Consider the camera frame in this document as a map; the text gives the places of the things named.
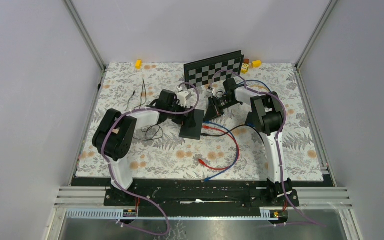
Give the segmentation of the black ribbed network switch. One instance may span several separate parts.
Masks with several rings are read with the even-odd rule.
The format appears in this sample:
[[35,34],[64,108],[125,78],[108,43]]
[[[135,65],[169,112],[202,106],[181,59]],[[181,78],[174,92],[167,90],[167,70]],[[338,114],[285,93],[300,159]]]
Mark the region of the black ribbed network switch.
[[253,121],[253,117],[252,117],[252,113],[251,112],[248,112],[248,114],[247,114],[247,118],[246,118],[246,120],[245,120],[245,124],[247,125],[247,126],[250,126],[250,127],[255,127],[255,125],[254,125],[254,121]]

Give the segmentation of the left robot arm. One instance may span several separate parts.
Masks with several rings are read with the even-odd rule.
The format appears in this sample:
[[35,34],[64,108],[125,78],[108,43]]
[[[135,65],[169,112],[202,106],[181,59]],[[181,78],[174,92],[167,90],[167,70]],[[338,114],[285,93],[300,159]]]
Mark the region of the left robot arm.
[[115,197],[122,205],[128,206],[135,200],[135,192],[129,188],[133,174],[127,154],[136,130],[171,120],[180,126],[180,138],[199,140],[204,115],[204,110],[185,106],[182,92],[170,90],[163,90],[158,99],[141,109],[125,113],[113,108],[107,110],[92,138],[92,145],[107,161],[111,184],[118,189]]

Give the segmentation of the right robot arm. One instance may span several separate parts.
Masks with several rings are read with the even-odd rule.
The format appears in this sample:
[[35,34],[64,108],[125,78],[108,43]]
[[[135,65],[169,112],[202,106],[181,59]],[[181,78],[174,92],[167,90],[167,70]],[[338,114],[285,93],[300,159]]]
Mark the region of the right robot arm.
[[262,92],[251,89],[245,83],[237,84],[233,78],[223,83],[224,94],[221,97],[212,95],[208,98],[208,106],[204,121],[209,122],[224,115],[224,110],[235,105],[248,105],[245,123],[257,130],[263,138],[266,159],[268,162],[269,181],[281,184],[286,179],[282,134],[286,124],[286,109],[276,92]]

